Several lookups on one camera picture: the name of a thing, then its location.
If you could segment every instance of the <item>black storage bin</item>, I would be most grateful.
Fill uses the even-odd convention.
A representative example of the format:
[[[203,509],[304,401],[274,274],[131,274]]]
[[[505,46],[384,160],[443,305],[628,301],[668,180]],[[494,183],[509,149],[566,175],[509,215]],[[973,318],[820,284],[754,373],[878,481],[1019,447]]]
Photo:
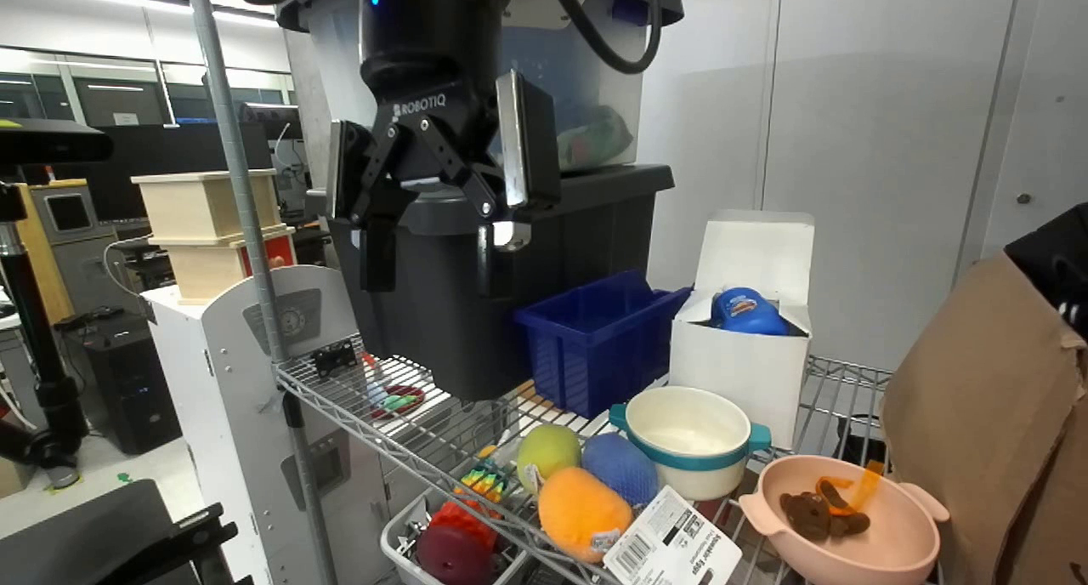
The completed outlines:
[[[672,187],[664,165],[565,175],[562,199],[532,225],[514,254],[511,298],[477,294],[477,216],[458,190],[422,194],[396,234],[396,290],[359,289],[358,234],[330,221],[368,351],[426,365],[463,400],[497,398],[531,376],[524,328],[514,310],[622,271],[645,275],[654,197]]]

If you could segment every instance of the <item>teal handle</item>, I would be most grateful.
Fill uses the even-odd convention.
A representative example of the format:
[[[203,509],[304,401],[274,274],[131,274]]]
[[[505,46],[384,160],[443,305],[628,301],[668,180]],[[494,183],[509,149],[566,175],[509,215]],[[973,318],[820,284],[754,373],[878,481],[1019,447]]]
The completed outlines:
[[[770,428],[762,423],[752,423],[752,434],[749,436],[749,452],[770,449]]]
[[[630,434],[630,428],[627,427],[627,404],[626,403],[614,403],[608,409],[608,422],[621,431]]]

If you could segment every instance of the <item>price tag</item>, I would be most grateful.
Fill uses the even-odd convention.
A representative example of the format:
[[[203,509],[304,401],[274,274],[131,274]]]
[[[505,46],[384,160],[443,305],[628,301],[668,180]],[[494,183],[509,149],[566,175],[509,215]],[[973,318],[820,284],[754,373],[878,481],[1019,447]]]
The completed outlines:
[[[623,585],[725,585],[741,549],[666,486],[605,553]]]

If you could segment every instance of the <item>white cardboard box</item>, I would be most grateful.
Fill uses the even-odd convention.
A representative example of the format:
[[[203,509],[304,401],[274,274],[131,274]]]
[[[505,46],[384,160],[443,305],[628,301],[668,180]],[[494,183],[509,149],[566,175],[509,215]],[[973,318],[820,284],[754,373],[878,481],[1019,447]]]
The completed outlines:
[[[793,433],[812,340],[808,274],[813,216],[799,212],[721,210],[710,217],[695,291],[672,321],[669,384],[704,388],[737,403],[770,428],[775,447],[793,449]],[[705,325],[710,303],[730,287],[751,287],[804,336],[769,337]]]

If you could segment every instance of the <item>metal wire shelf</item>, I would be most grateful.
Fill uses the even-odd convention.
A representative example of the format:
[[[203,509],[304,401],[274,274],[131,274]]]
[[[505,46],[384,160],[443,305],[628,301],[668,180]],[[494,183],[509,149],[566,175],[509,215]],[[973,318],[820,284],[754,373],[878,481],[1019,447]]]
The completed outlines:
[[[356,351],[363,352],[358,334],[351,337]],[[541,528],[532,496],[520,488],[516,477],[509,481],[502,502],[492,502],[450,474],[466,460],[472,460],[489,445],[502,448],[505,443],[524,435],[540,423],[558,423],[574,430],[582,438],[615,431],[607,414],[586,420],[559,411],[536,396],[532,383],[522,384],[497,400],[461,402],[431,383],[422,365],[403,357],[392,357],[374,364],[361,359],[355,368],[331,376],[319,376],[309,357],[295,357],[277,365],[280,384],[300,400],[316,408],[349,434],[376,449],[412,476],[438,489],[449,500],[461,505],[502,536],[524,548],[540,561],[577,584],[618,584],[607,570],[586,564],[555,550]],[[877,450],[880,423],[873,415],[883,395],[890,373],[812,357],[802,388],[799,425],[793,450],[771,449],[753,456],[750,470],[761,470],[781,456],[819,453],[862,462]],[[382,410],[384,391],[392,384],[423,391],[419,408],[399,414]],[[455,408],[435,408],[435,403],[455,403]],[[801,583],[796,574],[774,555],[764,539],[745,527],[745,519],[735,501],[737,494],[700,510],[718,524],[745,550],[744,561],[730,583]],[[471,498],[483,507],[478,511],[465,500]]]

